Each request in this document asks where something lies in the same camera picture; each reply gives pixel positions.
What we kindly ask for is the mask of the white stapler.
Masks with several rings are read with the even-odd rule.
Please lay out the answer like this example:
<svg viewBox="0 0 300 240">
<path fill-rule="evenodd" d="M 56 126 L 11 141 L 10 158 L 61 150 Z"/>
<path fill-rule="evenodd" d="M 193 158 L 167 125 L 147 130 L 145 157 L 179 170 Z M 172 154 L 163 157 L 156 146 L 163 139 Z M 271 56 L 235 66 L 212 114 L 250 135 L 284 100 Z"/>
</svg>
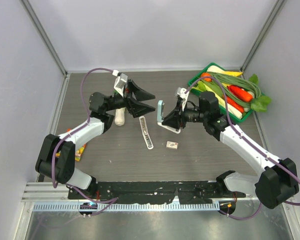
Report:
<svg viewBox="0 0 300 240">
<path fill-rule="evenodd" d="M 141 128 L 142 136 L 145 141 L 146 147 L 148 150 L 152 150 L 154 148 L 154 145 L 148 132 L 146 118 L 144 116 L 140 116 L 139 123 L 140 123 L 140 128 Z"/>
</svg>

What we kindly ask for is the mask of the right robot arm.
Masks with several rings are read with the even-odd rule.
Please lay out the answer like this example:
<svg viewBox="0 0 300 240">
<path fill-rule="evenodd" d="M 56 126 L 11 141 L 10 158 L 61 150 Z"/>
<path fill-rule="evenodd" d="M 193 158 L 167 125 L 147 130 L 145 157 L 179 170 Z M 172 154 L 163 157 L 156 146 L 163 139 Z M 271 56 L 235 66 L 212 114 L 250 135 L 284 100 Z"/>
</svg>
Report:
<svg viewBox="0 0 300 240">
<path fill-rule="evenodd" d="M 256 196 L 265 207 L 274 209 L 299 192 L 296 164 L 289 158 L 282 160 L 271 154 L 237 124 L 231 124 L 227 116 L 221 114 L 214 93 L 202 92 L 198 105 L 192 108 L 187 107 L 187 102 L 188 95 L 180 88 L 175 108 L 163 116 L 164 103 L 160 100 L 157 104 L 158 125 L 178 134 L 187 123 L 201 123 L 208 134 L 234 150 L 256 173 L 255 176 L 232 170 L 224 173 L 223 180 L 215 186 L 220 197 L 241 192 Z"/>
</svg>

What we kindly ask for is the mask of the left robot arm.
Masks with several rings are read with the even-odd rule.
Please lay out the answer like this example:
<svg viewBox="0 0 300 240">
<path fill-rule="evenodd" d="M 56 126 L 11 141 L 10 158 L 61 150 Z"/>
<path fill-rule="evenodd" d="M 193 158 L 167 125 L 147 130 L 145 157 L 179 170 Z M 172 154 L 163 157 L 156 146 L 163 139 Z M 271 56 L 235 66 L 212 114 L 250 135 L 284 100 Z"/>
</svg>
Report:
<svg viewBox="0 0 300 240">
<path fill-rule="evenodd" d="M 145 103 L 155 99 L 155 95 L 138 87 L 133 80 L 127 80 L 122 91 L 122 94 L 109 96 L 100 92 L 91 94 L 88 119 L 71 131 L 60 135 L 47 135 L 43 140 L 35 170 L 60 184 L 79 188 L 79 194 L 83 198 L 92 199 L 97 192 L 97 181 L 75 167 L 77 150 L 110 129 L 115 117 L 109 111 L 126 108 L 134 118 L 155 111 L 155 107 Z"/>
</svg>

